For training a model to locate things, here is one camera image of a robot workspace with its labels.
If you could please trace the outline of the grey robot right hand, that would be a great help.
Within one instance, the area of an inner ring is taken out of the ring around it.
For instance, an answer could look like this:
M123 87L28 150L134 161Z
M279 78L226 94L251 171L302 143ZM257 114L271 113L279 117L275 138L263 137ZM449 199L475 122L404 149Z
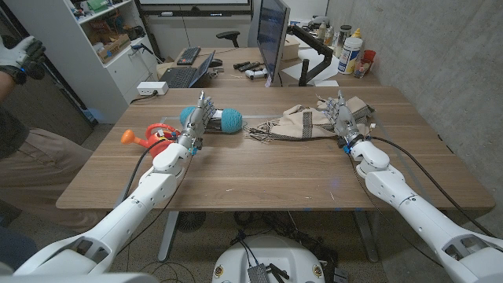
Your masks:
M326 108L322 112L332 124L340 148L346 146L351 150L354 145L364 140L341 90L338 91L337 99L328 98Z

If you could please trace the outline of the person gloved hand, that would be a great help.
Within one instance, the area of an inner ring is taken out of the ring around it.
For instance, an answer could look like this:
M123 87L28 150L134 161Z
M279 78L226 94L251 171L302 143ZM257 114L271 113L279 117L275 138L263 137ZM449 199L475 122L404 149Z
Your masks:
M33 36L18 41L10 35L2 35L1 71L18 85L25 84L27 77L41 80L45 77L45 51L42 42Z

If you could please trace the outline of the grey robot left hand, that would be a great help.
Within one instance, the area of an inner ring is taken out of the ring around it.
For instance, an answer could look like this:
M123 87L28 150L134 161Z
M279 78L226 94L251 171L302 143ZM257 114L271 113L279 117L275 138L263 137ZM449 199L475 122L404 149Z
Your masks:
M202 90L194 109L185 119L182 134L178 138L178 144L186 147L191 154L193 154L194 149L201 150L202 136L215 112L216 109L211 97L207 97Z

